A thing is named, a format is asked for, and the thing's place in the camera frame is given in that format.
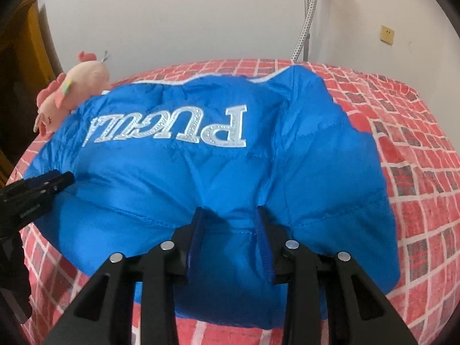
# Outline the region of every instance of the wall outlet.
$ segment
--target wall outlet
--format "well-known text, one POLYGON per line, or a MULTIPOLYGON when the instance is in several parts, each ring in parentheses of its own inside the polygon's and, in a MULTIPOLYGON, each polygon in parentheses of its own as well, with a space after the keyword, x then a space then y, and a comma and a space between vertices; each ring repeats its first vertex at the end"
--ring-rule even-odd
POLYGON ((386 26, 382 26, 382 29, 380 31, 380 40, 384 41, 385 43, 388 43, 390 45, 393 45, 393 41, 395 39, 395 32, 391 28, 388 28, 386 26))

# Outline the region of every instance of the checkered bedsheet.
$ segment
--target checkered bedsheet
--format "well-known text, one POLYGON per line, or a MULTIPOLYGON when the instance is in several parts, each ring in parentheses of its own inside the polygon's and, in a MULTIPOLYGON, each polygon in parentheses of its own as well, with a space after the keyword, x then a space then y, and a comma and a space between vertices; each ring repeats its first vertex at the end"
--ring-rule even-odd
MULTIPOLYGON (((291 64, 279 60, 198 62, 145 72, 115 86, 141 79, 183 80, 209 72, 264 76, 291 64)), ((460 301, 459 157, 414 89, 380 75, 313 63, 304 66, 324 79, 355 128, 374 136, 396 215, 402 272, 388 298, 419 343, 429 344, 460 301)), ((22 177, 46 141, 35 139, 9 182, 22 177)), ((88 277, 33 225, 22 231, 22 239, 34 309, 24 329, 31 344, 38 345, 88 277)), ((139 344, 139 315, 136 305, 133 345, 139 344)), ((185 319, 178 319, 177 324, 183 345, 278 345, 282 336, 281 330, 220 327, 185 319)), ((326 330, 323 343, 327 343, 326 330)))

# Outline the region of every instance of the white wall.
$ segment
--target white wall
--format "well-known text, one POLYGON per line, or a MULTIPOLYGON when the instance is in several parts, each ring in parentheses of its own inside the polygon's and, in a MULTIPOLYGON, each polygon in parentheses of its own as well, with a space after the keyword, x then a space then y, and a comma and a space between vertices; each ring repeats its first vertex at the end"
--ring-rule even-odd
MULTIPOLYGON (((62 68, 80 50, 112 79, 175 63, 289 58, 303 0, 39 0, 62 68)), ((310 60, 376 72, 417 89, 460 151, 460 39, 435 0, 319 0, 310 60), (395 30, 391 47, 380 26, 395 30)))

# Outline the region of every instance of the silver screw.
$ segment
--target silver screw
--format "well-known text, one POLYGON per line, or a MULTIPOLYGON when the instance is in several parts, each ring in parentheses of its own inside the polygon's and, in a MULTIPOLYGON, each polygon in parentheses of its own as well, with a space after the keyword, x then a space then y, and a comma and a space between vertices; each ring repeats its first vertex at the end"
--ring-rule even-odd
POLYGON ((171 241, 171 240, 167 240, 167 241, 163 241, 161 244, 160 244, 160 248, 162 250, 171 250, 172 248, 174 248, 174 243, 171 241))
POLYGON ((299 243, 298 241, 295 241, 295 240, 287 240, 286 244, 284 245, 286 245, 286 248, 288 249, 297 249, 299 246, 299 243))
POLYGON ((110 257, 109 260, 112 263, 118 263, 123 259, 123 255, 121 253, 113 253, 110 257))
POLYGON ((347 252, 339 252, 337 258, 342 262, 348 262, 351 259, 351 255, 349 255, 347 252))

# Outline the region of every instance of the blue jacket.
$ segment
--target blue jacket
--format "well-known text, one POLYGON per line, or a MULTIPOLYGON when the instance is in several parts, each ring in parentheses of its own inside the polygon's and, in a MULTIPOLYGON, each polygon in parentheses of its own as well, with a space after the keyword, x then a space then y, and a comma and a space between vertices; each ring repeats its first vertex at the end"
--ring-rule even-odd
POLYGON ((197 206, 206 209, 195 278, 175 288, 182 317, 282 326, 286 286, 264 275, 258 205, 314 252, 351 253, 384 292, 399 279, 373 137, 356 131, 321 78, 300 66, 262 79, 146 81, 93 97, 26 176, 52 169, 72 171, 76 182, 36 225, 89 275, 113 252, 149 251, 197 206))

